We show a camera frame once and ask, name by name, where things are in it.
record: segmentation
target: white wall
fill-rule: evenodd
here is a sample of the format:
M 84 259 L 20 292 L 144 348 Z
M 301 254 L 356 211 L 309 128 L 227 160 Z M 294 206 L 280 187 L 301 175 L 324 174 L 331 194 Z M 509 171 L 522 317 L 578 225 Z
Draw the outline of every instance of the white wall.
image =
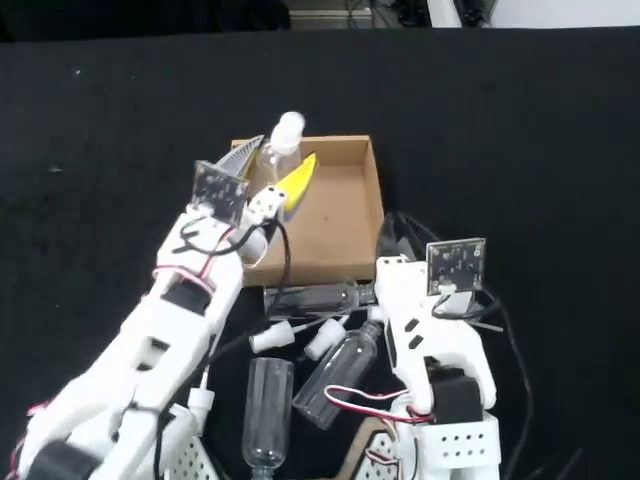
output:
M 494 28 L 640 25 L 640 0 L 498 0 Z

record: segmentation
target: clear plastic bottle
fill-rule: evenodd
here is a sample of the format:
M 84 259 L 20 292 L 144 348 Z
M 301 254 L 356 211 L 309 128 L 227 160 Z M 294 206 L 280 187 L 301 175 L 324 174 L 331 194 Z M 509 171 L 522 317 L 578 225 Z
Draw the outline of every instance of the clear plastic bottle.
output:
M 278 183 L 302 164 L 300 141 L 304 123 L 304 117 L 298 112 L 287 112 L 280 117 L 255 160 L 250 174 L 249 197 Z
M 242 456 L 254 480 L 268 480 L 287 456 L 293 364 L 279 358 L 251 362 L 242 432 Z
M 267 288 L 264 291 L 265 311 L 276 317 L 348 313 L 376 301 L 372 283 L 358 285 L 355 282 L 342 282 L 285 288 L 275 308 L 271 309 L 277 292 L 276 288 Z
M 376 339 L 382 324 L 366 321 L 359 330 L 352 330 L 327 352 L 309 379 L 293 399 L 293 406 L 323 430 L 327 430 L 340 411 L 324 396 L 328 385 L 357 387 L 378 354 Z M 341 400 L 349 394 L 335 394 Z

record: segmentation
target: white cap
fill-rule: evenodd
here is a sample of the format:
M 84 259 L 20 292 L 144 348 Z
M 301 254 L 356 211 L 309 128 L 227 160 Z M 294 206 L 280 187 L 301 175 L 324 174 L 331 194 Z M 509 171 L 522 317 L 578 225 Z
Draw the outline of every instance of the white cap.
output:
M 206 388 L 192 388 L 189 390 L 189 411 L 196 417 L 196 424 L 198 427 L 198 436 L 202 436 L 204 431 L 204 424 L 207 421 L 207 415 L 213 405 L 213 399 L 216 398 L 216 394 Z
M 336 345 L 347 331 L 340 322 L 334 318 L 330 318 L 322 324 L 313 340 L 304 347 L 304 353 L 313 361 L 317 361 L 329 350 Z
M 271 147 L 280 155 L 291 155 L 300 146 L 304 130 L 304 117 L 298 112 L 287 112 L 271 132 Z
M 260 353 L 270 348 L 284 347 L 295 342 L 295 332 L 289 322 L 278 322 L 267 330 L 249 338 L 253 353 Z
M 384 310 L 380 305 L 369 305 L 367 307 L 367 320 L 374 320 L 376 322 L 384 322 L 386 319 Z

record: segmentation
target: black table surface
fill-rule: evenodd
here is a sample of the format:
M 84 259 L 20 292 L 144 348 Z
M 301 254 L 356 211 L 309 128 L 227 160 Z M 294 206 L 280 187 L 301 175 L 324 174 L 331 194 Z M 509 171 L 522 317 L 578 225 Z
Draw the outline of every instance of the black table surface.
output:
M 633 478 L 639 51 L 638 29 L 0 46 L 0 451 L 25 408 L 80 374 L 148 288 L 193 161 L 297 109 L 308 134 L 373 137 L 387 209 L 447 238 L 488 237 L 486 280 L 511 311 L 536 396 L 520 477 L 581 448 L 575 478 Z M 260 317 L 259 298 L 241 295 L 226 338 Z M 522 383 L 506 337 L 482 336 L 508 456 Z M 249 358 L 238 349 L 211 379 L 204 441 L 233 478 L 247 475 Z M 297 386 L 311 368 L 296 365 Z M 395 386 L 384 352 L 364 386 Z M 280 476 L 334 475 L 359 420 L 342 414 L 323 433 L 294 414 Z

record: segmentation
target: cardboard box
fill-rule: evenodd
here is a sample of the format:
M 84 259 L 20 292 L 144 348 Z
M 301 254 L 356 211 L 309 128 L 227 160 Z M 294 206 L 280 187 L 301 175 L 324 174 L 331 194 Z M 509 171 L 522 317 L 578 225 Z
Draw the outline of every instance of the cardboard box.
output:
M 305 137 L 300 149 L 303 158 L 315 152 L 318 166 L 303 203 L 286 224 L 290 283 L 373 279 L 376 239 L 384 215 L 371 139 L 367 135 Z M 282 242 L 277 240 L 264 260 L 245 272 L 245 285 L 279 283 L 283 265 Z

